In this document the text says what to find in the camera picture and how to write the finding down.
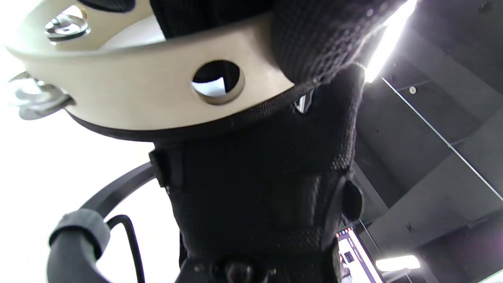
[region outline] black mesh fabric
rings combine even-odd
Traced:
[[[240,130],[156,144],[168,154],[183,151],[175,164],[183,186],[170,200],[189,257],[261,256],[299,283],[334,275],[333,240],[348,187],[341,177],[353,158],[363,77],[355,65],[340,71],[315,90],[306,114],[289,105]]]
[[[271,282],[339,282],[334,233],[342,213],[357,217],[362,207],[358,189],[344,183],[364,77],[351,63],[369,34],[404,2],[150,0],[167,39],[272,10],[271,48],[295,87],[279,100],[202,126],[138,132],[87,126],[108,136],[155,142],[156,150],[167,154],[173,148],[183,152],[172,164],[182,168],[183,182],[170,191],[170,200],[188,257],[262,257],[284,271],[285,277]],[[235,76],[236,70],[214,64],[194,81],[232,82]],[[285,103],[312,89],[306,114]],[[198,138],[214,124],[223,127]]]

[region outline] tambourine hole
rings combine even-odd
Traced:
[[[244,88],[244,74],[233,62],[215,60],[199,67],[191,84],[204,102],[223,105],[241,94]]]

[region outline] fluorescent light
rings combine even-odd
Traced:
[[[421,267],[419,260],[413,255],[380,259],[376,261],[376,266],[381,272],[397,271],[405,268],[418,269]]]
[[[407,19],[412,15],[415,9],[417,0],[408,0],[396,12],[391,15],[385,22],[386,31],[377,45],[369,65],[365,70],[365,81],[371,83],[379,75],[381,69],[395,48],[403,28],[407,23]]]
[[[503,282],[503,269],[480,281],[479,283],[498,283]]]

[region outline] computer monitor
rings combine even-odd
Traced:
[[[385,283],[353,228],[337,233],[342,283]]]

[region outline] ceiling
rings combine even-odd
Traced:
[[[420,3],[383,71],[412,107],[381,80],[364,91],[357,179],[383,252],[414,250],[503,208],[503,2],[488,13],[481,3]]]

